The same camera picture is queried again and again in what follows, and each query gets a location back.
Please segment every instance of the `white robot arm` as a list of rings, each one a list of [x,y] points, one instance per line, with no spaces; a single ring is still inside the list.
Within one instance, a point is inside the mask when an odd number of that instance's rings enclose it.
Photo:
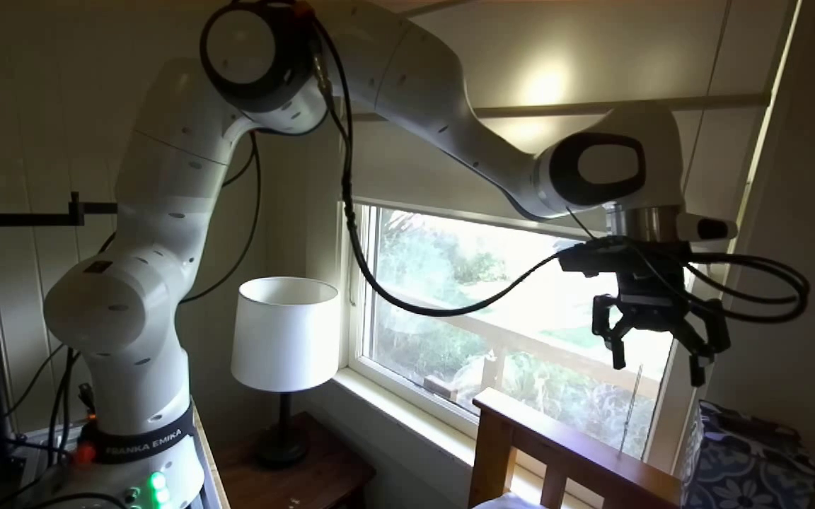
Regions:
[[[343,69],[316,37],[316,20]],[[362,105],[487,177],[525,218],[614,207],[617,234],[638,248],[620,255],[617,242],[593,242],[561,262],[626,276],[627,299],[617,306],[636,319],[620,330],[599,319],[617,365],[626,329],[667,329],[687,313],[662,288],[667,279],[645,276],[638,258],[660,259],[660,271],[681,286],[678,265],[662,265],[667,252],[733,234],[728,224],[684,214],[678,136],[660,107],[607,114],[529,156],[476,119],[454,53],[412,23],[360,0],[324,0],[316,12],[304,2],[231,2],[207,23],[201,63],[167,66],[145,98],[118,172],[115,241],[44,298],[47,329],[88,363],[96,401],[96,423],[80,443],[88,447],[84,463],[71,467],[54,497],[104,493],[138,507],[197,497],[204,469],[190,435],[190,371],[176,308],[191,288],[231,148],[252,127],[314,131],[329,115],[334,83],[323,69],[346,70],[336,78],[347,78]]]

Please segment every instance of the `wooden chair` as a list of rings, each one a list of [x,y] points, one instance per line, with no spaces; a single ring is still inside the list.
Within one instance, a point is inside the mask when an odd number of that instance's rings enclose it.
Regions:
[[[670,509],[681,504],[681,480],[638,463],[532,406],[483,390],[470,479],[470,507],[500,497],[512,480],[515,449],[546,463],[539,504],[556,509],[566,480],[587,487],[606,509]]]

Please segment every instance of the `white lampshade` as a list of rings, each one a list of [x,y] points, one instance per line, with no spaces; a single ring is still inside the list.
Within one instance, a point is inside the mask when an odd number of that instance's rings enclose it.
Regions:
[[[336,291],[304,276],[259,276],[237,288],[231,374],[268,394],[309,390],[340,368]]]

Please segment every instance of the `lamp base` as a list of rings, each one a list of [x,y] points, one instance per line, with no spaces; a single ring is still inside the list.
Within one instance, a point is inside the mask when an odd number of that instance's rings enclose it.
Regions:
[[[283,469],[299,463],[309,452],[309,435],[293,423],[278,423],[256,442],[256,463],[266,469]]]

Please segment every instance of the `wooden table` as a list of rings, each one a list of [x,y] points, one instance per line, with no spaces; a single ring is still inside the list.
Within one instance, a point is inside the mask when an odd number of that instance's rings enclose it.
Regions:
[[[220,469],[231,509],[362,509],[374,469],[310,415],[292,423],[309,433],[310,449],[299,463],[266,469],[248,457]]]

